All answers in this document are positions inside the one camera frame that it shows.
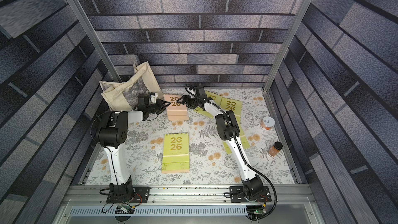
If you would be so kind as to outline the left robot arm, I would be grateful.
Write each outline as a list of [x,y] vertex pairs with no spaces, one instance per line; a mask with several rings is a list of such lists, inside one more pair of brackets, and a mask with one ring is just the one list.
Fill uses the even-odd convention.
[[100,191],[100,194],[107,196],[107,203],[127,204],[135,197],[125,158],[129,123],[147,121],[151,114],[160,115],[170,105],[171,102],[159,99],[157,93],[144,93],[138,96],[138,104],[131,111],[107,111],[101,116],[93,140],[104,148],[110,164],[108,193]]

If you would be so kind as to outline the pink 2026 desk calendar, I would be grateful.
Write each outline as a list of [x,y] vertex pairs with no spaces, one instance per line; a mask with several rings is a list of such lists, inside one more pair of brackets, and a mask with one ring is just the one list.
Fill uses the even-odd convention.
[[179,169],[179,170],[162,170],[162,174],[174,174],[174,173],[188,173],[189,169]]

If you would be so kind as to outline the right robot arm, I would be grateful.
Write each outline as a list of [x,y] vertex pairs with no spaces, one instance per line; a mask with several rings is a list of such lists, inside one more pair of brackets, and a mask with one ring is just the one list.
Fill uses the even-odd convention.
[[248,201],[257,200],[264,185],[260,178],[260,172],[251,166],[244,151],[234,112],[232,110],[226,111],[218,106],[211,97],[207,96],[203,86],[186,84],[184,88],[187,94],[179,98],[177,102],[192,110],[199,107],[213,116],[219,137],[227,143],[238,165],[245,197]]

